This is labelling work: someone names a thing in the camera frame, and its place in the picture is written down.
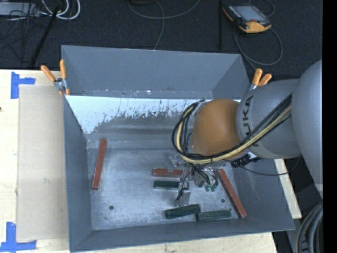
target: red wooden stick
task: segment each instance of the red wooden stick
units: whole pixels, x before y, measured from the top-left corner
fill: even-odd
[[[223,169],[218,169],[216,171],[217,176],[220,179],[220,182],[224,188],[224,190],[226,191],[229,199],[231,200],[231,203],[237,213],[237,215],[240,218],[244,218],[247,216],[246,210],[243,208],[243,205],[239,199],[239,197],[237,196],[226,172]]]
[[[104,155],[106,149],[106,139],[101,139],[100,148],[98,150],[98,156],[96,161],[95,174],[93,179],[93,184],[91,189],[98,190],[98,185],[100,184]]]

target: wooden block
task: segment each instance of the wooden block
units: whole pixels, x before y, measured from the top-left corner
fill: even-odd
[[[219,210],[219,211],[209,211],[209,212],[200,212],[196,214],[196,219],[198,221],[204,220],[214,220],[214,219],[224,219],[232,216],[230,210]]]
[[[218,176],[224,190],[226,191],[231,203],[240,218],[244,218],[247,216],[246,210],[243,208],[243,205],[237,196],[226,172],[223,169],[216,170],[216,175]]]
[[[182,207],[177,207],[169,210],[165,210],[165,217],[167,219],[184,217],[188,215],[194,215],[201,212],[201,207],[198,204],[185,205]]]
[[[183,170],[168,171],[160,168],[152,170],[152,176],[154,177],[180,178],[181,175],[183,175]]]
[[[98,186],[100,184],[103,161],[104,161],[104,156],[105,156],[105,149],[106,149],[106,139],[101,139],[100,148],[98,150],[98,155],[97,155],[93,184],[91,186],[91,189],[93,190],[98,190]]]

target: black floor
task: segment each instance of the black floor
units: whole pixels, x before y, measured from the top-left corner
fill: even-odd
[[[41,0],[9,1],[34,3],[45,11]],[[50,8],[57,5],[57,0],[44,1]],[[239,45],[234,38],[238,30],[219,12],[219,1],[222,5],[250,0],[158,0],[147,5],[134,5],[129,0],[80,0],[79,16],[70,21],[56,19],[36,60],[33,55],[51,17],[15,21],[1,16],[0,69],[39,69],[45,64],[59,70],[60,50],[65,44],[222,53],[240,53],[241,49],[243,57],[259,62],[249,63],[243,58],[250,80],[256,67],[272,73],[274,80],[298,78],[322,59],[323,0],[251,0],[269,16],[272,28],[253,35],[238,33]],[[76,1],[69,2],[75,14]],[[286,165],[291,170],[293,162]],[[312,184],[310,176],[301,175],[305,171],[305,166],[297,166],[291,172],[295,193]],[[279,253],[291,252],[284,232],[274,233],[274,240]]]

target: white cable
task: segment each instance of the white cable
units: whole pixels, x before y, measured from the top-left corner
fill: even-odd
[[[60,16],[60,15],[63,15],[63,14],[65,14],[65,13],[68,11],[68,9],[69,9],[69,1],[68,1],[68,0],[65,0],[65,1],[66,1],[66,3],[67,3],[66,9],[64,10],[64,12],[61,12],[61,13],[57,14],[56,17],[57,17],[57,16]],[[43,6],[46,8],[46,10],[47,10],[50,14],[45,13],[45,12],[40,12],[40,13],[41,13],[41,14],[44,14],[44,15],[49,15],[49,16],[51,16],[51,15],[53,14],[53,12],[49,9],[49,7],[47,6],[46,2],[45,2],[44,0],[41,0],[41,2],[42,2],[42,4],[43,4]]]
[[[42,2],[42,4],[43,4],[43,6],[46,8],[46,10],[47,10],[50,14],[53,14],[53,12],[50,10],[50,8],[46,5],[45,1],[44,1],[44,0],[41,0],[41,2]],[[80,0],[76,0],[78,10],[77,10],[76,14],[75,14],[74,16],[72,16],[72,17],[63,17],[63,16],[62,16],[62,15],[64,15],[64,14],[69,10],[69,1],[66,0],[66,3],[67,3],[66,9],[65,9],[63,12],[61,12],[61,13],[59,13],[59,14],[56,14],[56,17],[59,18],[59,19],[61,19],[61,20],[73,20],[73,19],[77,18],[77,17],[79,16],[80,12],[81,12],[81,4],[80,4]]]

